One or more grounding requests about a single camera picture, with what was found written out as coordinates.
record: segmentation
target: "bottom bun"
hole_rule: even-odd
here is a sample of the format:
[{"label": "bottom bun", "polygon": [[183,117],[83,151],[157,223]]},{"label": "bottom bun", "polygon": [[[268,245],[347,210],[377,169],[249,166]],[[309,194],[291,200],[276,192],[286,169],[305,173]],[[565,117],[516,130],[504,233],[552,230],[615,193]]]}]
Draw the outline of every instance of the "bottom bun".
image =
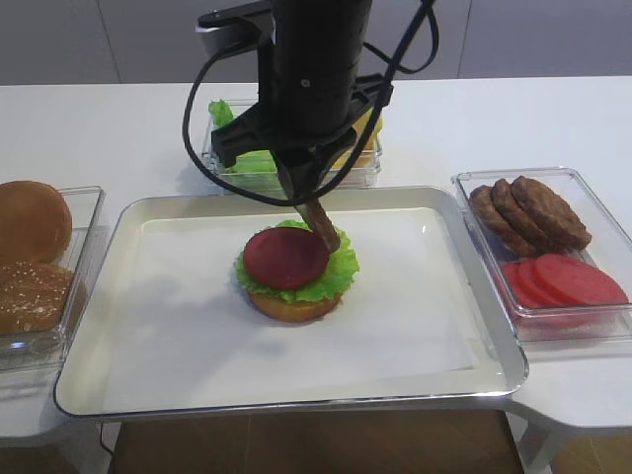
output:
[{"label": "bottom bun", "polygon": [[341,295],[320,301],[298,301],[286,303],[273,296],[248,292],[253,304],[266,316],[286,323],[304,323],[326,315],[336,307]]}]

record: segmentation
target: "top bun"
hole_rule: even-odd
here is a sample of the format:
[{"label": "top bun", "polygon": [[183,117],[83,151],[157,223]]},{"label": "top bun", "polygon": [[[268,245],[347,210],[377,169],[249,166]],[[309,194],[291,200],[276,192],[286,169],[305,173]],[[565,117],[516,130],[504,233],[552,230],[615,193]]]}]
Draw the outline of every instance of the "top bun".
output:
[{"label": "top bun", "polygon": [[72,215],[53,187],[0,185],[0,262],[52,262],[70,244]]}]

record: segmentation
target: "white countertop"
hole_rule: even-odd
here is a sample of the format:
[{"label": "white countertop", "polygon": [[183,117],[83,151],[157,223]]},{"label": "white countertop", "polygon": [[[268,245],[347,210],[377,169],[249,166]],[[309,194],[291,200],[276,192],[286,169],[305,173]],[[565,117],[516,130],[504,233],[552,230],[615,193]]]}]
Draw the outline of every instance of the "white countertop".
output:
[{"label": "white countertop", "polygon": [[[189,87],[0,87],[0,182],[99,185],[108,193],[110,222],[139,198],[204,193],[209,183],[180,136]],[[192,139],[201,147],[207,100],[256,98],[256,87],[206,84],[198,97]],[[450,177],[463,171],[565,165],[584,176],[630,233],[631,111],[632,77],[399,82],[384,113],[378,185],[451,189]],[[58,423],[44,415],[51,410],[44,388],[20,402],[23,420],[9,418],[18,402],[10,403],[3,385],[0,438]],[[543,421],[632,427],[632,356],[532,361],[513,399]]]}]

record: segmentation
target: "plastic container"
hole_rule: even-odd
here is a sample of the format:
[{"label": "plastic container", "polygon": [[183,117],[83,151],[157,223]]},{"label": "plastic container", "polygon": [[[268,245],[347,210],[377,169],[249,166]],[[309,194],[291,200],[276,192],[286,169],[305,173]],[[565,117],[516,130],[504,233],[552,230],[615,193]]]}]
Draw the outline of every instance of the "plastic container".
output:
[{"label": "plastic container", "polygon": [[[240,101],[226,101],[230,106],[231,111],[235,117],[243,114],[249,107],[255,104],[255,100],[240,100]],[[256,192],[276,192],[280,190],[280,184],[278,182],[276,171],[264,171],[264,172],[249,172],[249,173],[235,173],[230,169],[226,169],[219,162],[217,156],[213,153],[212,142],[210,139],[211,132],[215,129],[212,116],[209,115],[208,126],[206,128],[206,135],[204,139],[204,145],[202,148],[201,160],[202,162],[219,178],[230,183],[231,185],[238,186],[248,191]],[[358,158],[358,163],[362,166],[353,168],[347,177],[341,182],[342,188],[370,188],[375,186],[377,181],[377,174],[380,171],[379,160],[382,155],[382,148],[379,140],[376,139],[374,143],[371,143],[366,149],[362,151]],[[349,152],[343,154],[342,162],[349,156]],[[264,168],[268,168],[274,164],[261,159],[245,158],[250,160],[253,165],[263,165]],[[324,184],[329,182],[342,166],[337,163],[334,164],[332,169],[325,177]]]},{"label": "plastic container", "polygon": [[501,268],[504,263],[517,261],[519,258],[475,217],[468,197],[479,186],[493,186],[500,178],[511,182],[518,176],[526,176],[544,183],[571,206],[592,234],[592,241],[587,248],[573,255],[614,278],[628,297],[632,297],[632,241],[575,170],[499,170],[462,173],[455,176],[452,182],[456,185],[470,234],[513,319],[519,338],[523,341],[629,339],[632,335],[632,304],[530,309],[516,301]]},{"label": "plastic container", "polygon": [[105,255],[108,227],[102,222],[101,188],[60,190],[72,214],[70,245],[54,264],[74,273],[57,324],[48,331],[0,335],[0,370],[25,369],[63,361]]}]

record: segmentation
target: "metal tray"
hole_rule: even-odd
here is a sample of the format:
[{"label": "metal tray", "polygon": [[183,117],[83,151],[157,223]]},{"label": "metal tray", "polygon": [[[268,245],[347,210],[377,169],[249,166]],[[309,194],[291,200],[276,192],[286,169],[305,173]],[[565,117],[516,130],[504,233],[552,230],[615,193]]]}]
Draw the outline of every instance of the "metal tray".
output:
[{"label": "metal tray", "polygon": [[162,197],[121,216],[55,386],[74,417],[368,407],[499,396],[526,360],[455,199],[433,188],[323,198],[361,270],[320,321],[258,313],[232,265],[296,217],[242,197]]}]

